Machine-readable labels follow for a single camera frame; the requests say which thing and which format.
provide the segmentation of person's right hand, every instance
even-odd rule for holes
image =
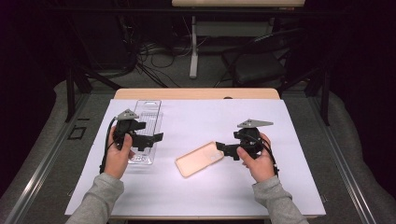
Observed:
[[[270,140],[265,134],[260,133],[260,137],[267,141],[268,144],[271,144]],[[253,160],[241,147],[239,147],[236,152],[242,161],[244,161],[243,164],[250,170],[251,176],[253,176],[253,178],[258,183],[265,181],[275,175],[274,165],[267,150],[263,149],[261,155],[256,160]]]

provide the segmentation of person's left hand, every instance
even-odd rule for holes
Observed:
[[[131,159],[134,156],[134,153],[131,150],[133,140],[131,135],[126,133],[122,149],[118,150],[113,139],[113,133],[115,130],[116,127],[112,127],[108,137],[107,144],[111,144],[111,146],[107,151],[105,173],[117,179],[121,179],[126,166],[128,165],[128,159]]]

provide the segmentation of dark background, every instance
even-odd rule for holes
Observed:
[[[134,3],[136,6],[154,4],[169,7],[171,1]],[[97,29],[92,26],[84,26],[90,24],[90,18],[74,18],[73,23],[78,29],[82,33],[86,32],[82,37],[86,43],[82,43],[81,36],[77,36],[65,20],[49,21],[33,1],[2,1],[1,4],[0,158],[3,169],[0,193],[3,194],[49,117],[56,98],[53,87],[65,79],[64,55],[59,53],[59,48],[70,48],[81,63],[92,68],[124,69],[131,65],[134,55],[131,53],[133,46],[122,45],[124,33],[114,18],[102,18],[102,29],[108,29],[108,32],[102,33],[96,33]],[[78,4],[78,1],[69,1],[68,4]],[[339,9],[347,6],[349,2],[346,1],[305,2],[305,7],[313,9]],[[353,7],[359,11],[360,17],[349,27],[350,39],[332,68],[331,90],[343,99],[355,122],[365,162],[378,183],[395,197],[396,184],[392,181],[396,172],[393,136],[396,133],[393,116],[396,105],[393,96],[396,84],[395,13],[390,1],[375,1],[374,4],[371,1],[359,1]],[[165,46],[172,44],[172,26],[176,33],[180,26],[175,18],[164,16],[153,16],[140,22],[142,34]],[[304,52],[300,52],[300,56],[304,57],[299,57],[297,65],[294,65],[296,74],[320,63],[321,56],[330,50],[328,43],[331,43],[334,29],[343,25],[342,21],[338,22],[341,23],[302,21],[302,25],[315,31],[313,34],[316,35],[313,37],[315,41],[305,46]],[[90,58],[92,52],[87,52],[87,46],[84,45],[96,47],[96,54],[108,52],[108,49],[98,46],[98,41],[114,42],[117,47],[110,53],[119,58],[116,61],[103,58],[94,64]]]

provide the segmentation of clear plastic case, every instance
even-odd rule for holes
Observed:
[[[223,157],[224,153],[217,149],[216,143],[210,142],[177,158],[176,165],[181,175],[188,177]]]
[[[161,101],[159,100],[139,100],[136,103],[134,112],[139,116],[136,119],[139,122],[146,122],[146,128],[136,131],[137,134],[153,136],[160,132],[163,113],[160,111]],[[152,147],[146,147],[143,151],[139,151],[137,147],[133,147],[134,156],[128,161],[132,164],[152,164],[154,162],[155,150],[157,143]]]

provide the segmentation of desk leg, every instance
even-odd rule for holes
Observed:
[[[191,23],[191,66],[190,66],[190,78],[197,78],[198,69],[198,49],[197,49],[197,33],[196,33],[196,22],[195,16],[192,17]]]

